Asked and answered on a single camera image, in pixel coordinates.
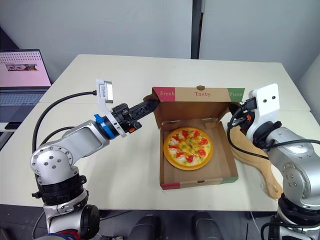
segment pizza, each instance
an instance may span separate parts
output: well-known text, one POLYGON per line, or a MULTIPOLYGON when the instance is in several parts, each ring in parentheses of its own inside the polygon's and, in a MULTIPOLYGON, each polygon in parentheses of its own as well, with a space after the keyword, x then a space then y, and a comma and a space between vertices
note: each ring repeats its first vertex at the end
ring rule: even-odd
POLYGON ((195 127, 172 131, 163 143, 165 158, 182 170, 196 170, 206 165, 213 154, 209 136, 195 127))

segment cardboard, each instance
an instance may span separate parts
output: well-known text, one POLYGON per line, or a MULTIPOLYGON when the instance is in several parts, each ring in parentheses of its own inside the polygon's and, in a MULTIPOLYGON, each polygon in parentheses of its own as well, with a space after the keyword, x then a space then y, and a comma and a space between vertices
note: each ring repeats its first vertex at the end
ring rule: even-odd
POLYGON ((232 183, 238 179, 236 163, 220 119, 229 104, 240 102, 244 88, 153 87, 145 99, 158 99, 154 111, 160 129, 160 185, 179 189, 232 183), (163 143, 173 130, 195 127, 207 133, 213 143, 211 160, 202 168, 185 171, 172 166, 164 156, 163 143))

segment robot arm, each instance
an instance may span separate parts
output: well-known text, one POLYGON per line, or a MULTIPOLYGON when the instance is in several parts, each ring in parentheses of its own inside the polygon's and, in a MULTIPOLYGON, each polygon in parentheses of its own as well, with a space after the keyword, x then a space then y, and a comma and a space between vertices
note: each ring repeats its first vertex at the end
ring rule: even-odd
POLYGON ((89 192, 83 187, 87 179, 79 175, 75 163, 104 148, 110 140, 142 127, 139 119, 152 113, 157 100, 147 100, 132 108, 123 103, 109 111, 112 85, 97 80, 98 104, 105 116, 98 114, 66 132, 61 139, 41 145, 33 154, 30 166, 39 191, 32 196, 42 198, 48 238, 72 235, 77 239, 93 238, 99 231, 99 210, 88 205, 89 192))
POLYGON ((303 142, 304 138, 277 121, 280 105, 276 84, 255 89, 249 97, 240 108, 230 108, 236 120, 228 128, 240 125, 241 132, 265 151, 283 176, 283 194, 276 216, 279 225, 270 225, 269 239, 317 239, 281 225, 320 226, 320 157, 308 140, 303 142))

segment wooden pizza peel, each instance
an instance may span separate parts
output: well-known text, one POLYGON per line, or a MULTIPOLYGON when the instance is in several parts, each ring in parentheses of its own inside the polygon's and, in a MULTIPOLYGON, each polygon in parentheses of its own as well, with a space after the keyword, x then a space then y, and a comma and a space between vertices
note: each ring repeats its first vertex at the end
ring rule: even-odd
MULTIPOLYGON (((230 131, 230 137, 232 139, 232 142, 234 145, 237 147, 244 149, 246 151, 255 153, 255 154, 260 154, 264 155, 267 157, 267 155, 262 151, 261 149, 255 147, 252 142, 250 142, 247 137, 240 132, 240 127, 234 127, 230 131)), ((253 166, 258 171, 261 173, 264 182, 265 182, 265 190, 266 193, 273 199, 279 199, 281 197, 281 193, 283 192, 282 187, 280 184, 277 182, 275 179, 272 171, 271 171, 271 162, 267 159, 257 157, 257 156, 252 156, 246 153, 243 153, 241 151, 238 151, 231 147, 231 151, 233 156, 239 160, 240 162, 253 166)))

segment pizza box lid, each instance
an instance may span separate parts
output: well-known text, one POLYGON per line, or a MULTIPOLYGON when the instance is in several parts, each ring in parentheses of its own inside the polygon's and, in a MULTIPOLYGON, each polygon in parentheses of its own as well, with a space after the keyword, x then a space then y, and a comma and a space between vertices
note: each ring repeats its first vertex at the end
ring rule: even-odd
POLYGON ((158 128, 165 121, 211 119, 218 122, 229 110, 230 103, 243 99, 244 88, 154 86, 144 98, 160 101, 154 116, 158 128))

